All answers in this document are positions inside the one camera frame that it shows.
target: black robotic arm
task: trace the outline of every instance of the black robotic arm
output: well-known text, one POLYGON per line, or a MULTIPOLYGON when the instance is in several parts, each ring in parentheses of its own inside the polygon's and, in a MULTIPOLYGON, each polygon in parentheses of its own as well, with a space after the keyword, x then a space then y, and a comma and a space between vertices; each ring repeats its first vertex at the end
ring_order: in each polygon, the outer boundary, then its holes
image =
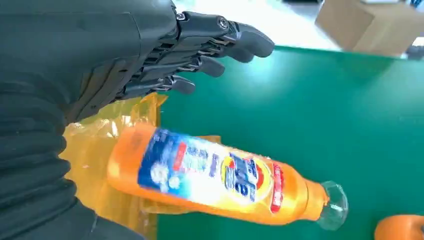
POLYGON ((273 42, 170 0, 0 0, 0 240, 141 239, 74 197, 65 126, 114 101, 189 94, 180 72, 218 77, 273 42))

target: green table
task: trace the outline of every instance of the green table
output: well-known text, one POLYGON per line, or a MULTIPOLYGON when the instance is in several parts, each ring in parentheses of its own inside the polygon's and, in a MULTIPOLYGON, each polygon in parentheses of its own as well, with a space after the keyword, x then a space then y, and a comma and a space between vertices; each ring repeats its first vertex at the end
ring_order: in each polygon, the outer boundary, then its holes
POLYGON ((424 62, 278 47, 220 78, 188 74, 162 126, 294 166, 341 184, 349 215, 338 231, 308 221, 266 226, 202 213, 161 215, 158 239, 371 240, 377 222, 424 214, 424 62))

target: bottle label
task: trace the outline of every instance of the bottle label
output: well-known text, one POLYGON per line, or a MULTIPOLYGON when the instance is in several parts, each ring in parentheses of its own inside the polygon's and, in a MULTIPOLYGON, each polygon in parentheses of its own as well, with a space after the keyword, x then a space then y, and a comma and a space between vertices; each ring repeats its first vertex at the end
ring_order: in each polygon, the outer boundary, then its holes
POLYGON ((138 172, 144 188, 222 209, 280 209, 283 174, 263 157, 157 128, 138 172))

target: clear bottle cap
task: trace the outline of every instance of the clear bottle cap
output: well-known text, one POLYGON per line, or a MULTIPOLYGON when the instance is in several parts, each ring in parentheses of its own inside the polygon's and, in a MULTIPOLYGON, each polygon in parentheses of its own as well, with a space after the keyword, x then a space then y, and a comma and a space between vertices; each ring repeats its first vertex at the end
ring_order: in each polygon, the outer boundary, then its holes
POLYGON ((319 219, 316 221, 325 230, 337 230, 346 220, 349 211, 348 199, 342 186, 326 181, 321 183, 324 187, 329 201, 323 207, 319 219))

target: orange bottle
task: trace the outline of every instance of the orange bottle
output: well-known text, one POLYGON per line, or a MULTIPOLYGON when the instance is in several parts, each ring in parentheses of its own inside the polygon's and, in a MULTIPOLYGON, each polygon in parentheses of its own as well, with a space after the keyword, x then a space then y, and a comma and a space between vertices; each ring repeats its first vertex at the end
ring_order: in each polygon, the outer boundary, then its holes
POLYGON ((424 240, 424 216, 395 215, 380 221, 375 240, 424 240))
POLYGON ((312 220, 335 230, 348 213, 333 182, 315 183, 268 157, 143 123, 123 131, 107 175, 128 194, 260 224, 312 220))

